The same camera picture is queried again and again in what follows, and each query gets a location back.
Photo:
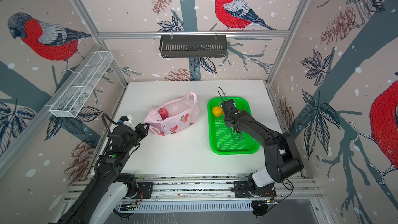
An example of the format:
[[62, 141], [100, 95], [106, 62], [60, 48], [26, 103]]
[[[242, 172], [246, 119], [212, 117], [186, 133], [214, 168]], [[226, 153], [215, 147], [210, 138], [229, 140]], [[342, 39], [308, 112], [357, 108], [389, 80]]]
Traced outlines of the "yellow orange fruit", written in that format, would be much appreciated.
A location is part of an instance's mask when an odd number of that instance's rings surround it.
[[223, 109], [220, 106], [215, 106], [211, 109], [212, 114], [215, 117], [221, 117], [223, 115]]

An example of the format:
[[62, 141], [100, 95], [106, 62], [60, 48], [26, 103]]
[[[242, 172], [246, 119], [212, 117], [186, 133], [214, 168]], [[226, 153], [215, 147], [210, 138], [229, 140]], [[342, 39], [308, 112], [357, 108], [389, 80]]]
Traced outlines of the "pink plastic bag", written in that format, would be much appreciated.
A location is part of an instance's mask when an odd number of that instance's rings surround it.
[[[158, 110], [165, 108], [169, 117], [162, 120]], [[185, 130], [200, 118], [198, 97], [193, 91], [188, 91], [184, 97], [164, 103], [153, 108], [146, 116], [144, 123], [150, 125], [149, 130], [156, 135], [166, 136]]]

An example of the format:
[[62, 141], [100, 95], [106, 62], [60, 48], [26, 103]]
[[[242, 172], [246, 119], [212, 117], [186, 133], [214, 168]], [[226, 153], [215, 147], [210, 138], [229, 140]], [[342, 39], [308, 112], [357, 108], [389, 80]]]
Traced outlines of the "red dragon fruit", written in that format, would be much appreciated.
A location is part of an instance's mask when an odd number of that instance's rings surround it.
[[235, 130], [233, 128], [231, 128], [231, 137], [235, 144], [245, 141], [243, 132], [238, 132], [237, 130]]

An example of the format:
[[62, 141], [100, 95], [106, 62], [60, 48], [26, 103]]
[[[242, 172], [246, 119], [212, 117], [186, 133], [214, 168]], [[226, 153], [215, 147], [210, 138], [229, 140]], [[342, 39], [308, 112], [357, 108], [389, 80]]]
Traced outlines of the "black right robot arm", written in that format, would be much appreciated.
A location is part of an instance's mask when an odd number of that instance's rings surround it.
[[267, 186], [280, 183], [304, 169], [294, 138], [261, 124], [247, 111], [240, 111], [232, 99], [221, 103], [227, 127], [244, 132], [258, 142], [264, 151], [265, 166], [248, 177], [249, 192], [260, 196]]

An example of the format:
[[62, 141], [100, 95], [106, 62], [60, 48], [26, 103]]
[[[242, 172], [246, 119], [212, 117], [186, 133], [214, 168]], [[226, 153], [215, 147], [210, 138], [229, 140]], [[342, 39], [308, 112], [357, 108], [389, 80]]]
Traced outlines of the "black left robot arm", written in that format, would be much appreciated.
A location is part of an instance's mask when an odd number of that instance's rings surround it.
[[94, 177], [59, 218], [59, 224], [102, 224], [122, 199], [141, 203], [151, 198], [152, 182], [138, 183], [134, 174], [122, 173], [131, 154], [148, 135], [149, 127], [147, 123], [134, 129], [118, 124], [108, 134], [107, 145], [94, 166]]

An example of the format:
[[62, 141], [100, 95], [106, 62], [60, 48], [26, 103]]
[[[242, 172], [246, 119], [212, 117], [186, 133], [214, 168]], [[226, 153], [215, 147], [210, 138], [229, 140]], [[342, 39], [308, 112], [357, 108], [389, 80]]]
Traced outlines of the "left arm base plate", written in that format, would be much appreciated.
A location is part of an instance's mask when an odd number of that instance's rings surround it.
[[152, 191], [153, 182], [138, 182], [136, 183], [136, 194], [134, 195], [133, 199], [151, 199]]

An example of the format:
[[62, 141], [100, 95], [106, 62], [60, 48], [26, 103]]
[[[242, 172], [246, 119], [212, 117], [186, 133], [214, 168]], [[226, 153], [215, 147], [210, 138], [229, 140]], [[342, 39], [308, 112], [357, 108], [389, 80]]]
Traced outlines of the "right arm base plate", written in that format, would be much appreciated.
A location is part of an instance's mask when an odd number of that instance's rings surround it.
[[236, 198], [275, 198], [276, 191], [273, 184], [257, 187], [251, 181], [235, 181], [230, 189]]

